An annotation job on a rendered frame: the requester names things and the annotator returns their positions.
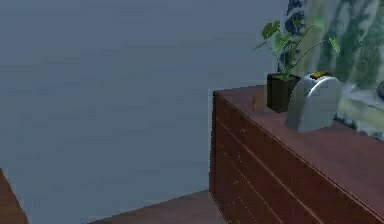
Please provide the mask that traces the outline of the green plant in black pot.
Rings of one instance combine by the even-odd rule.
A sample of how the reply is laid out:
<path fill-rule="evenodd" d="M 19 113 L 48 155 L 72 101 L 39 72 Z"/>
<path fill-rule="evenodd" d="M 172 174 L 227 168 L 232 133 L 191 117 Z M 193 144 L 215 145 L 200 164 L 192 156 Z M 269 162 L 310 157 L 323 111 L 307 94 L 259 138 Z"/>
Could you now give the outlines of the green plant in black pot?
<path fill-rule="evenodd" d="M 335 36 L 330 36 L 308 47 L 306 51 L 299 54 L 303 40 L 313 30 L 323 31 L 327 27 L 326 21 L 322 17 L 314 17 L 310 25 L 304 29 L 303 33 L 296 38 L 288 31 L 282 31 L 279 21 L 267 23 L 262 31 L 262 41 L 253 50 L 266 47 L 273 54 L 278 71 L 267 75 L 267 107 L 274 112 L 282 113 L 288 111 L 291 94 L 301 77 L 293 73 L 293 70 L 301 63 L 303 58 L 321 45 L 329 46 L 332 51 L 339 55 L 341 48 Z"/>

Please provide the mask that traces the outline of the red-brown wooden dresser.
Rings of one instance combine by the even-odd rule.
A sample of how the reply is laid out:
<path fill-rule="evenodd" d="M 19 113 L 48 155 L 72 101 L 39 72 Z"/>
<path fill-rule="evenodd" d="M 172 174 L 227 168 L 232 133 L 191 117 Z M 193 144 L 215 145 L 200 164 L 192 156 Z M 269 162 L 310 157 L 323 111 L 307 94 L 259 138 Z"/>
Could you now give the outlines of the red-brown wooden dresser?
<path fill-rule="evenodd" d="M 339 123 L 292 131 L 263 86 L 212 104 L 209 192 L 227 224 L 384 224 L 384 143 Z"/>

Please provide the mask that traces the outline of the silver toaster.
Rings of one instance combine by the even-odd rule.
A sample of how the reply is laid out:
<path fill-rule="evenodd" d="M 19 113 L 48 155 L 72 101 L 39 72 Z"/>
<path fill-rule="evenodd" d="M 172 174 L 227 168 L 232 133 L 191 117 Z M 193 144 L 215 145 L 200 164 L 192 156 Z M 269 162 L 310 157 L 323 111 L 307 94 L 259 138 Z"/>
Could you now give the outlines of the silver toaster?
<path fill-rule="evenodd" d="M 292 91 L 285 125 L 298 133 L 331 126 L 342 86 L 330 72 L 318 71 L 304 76 Z"/>

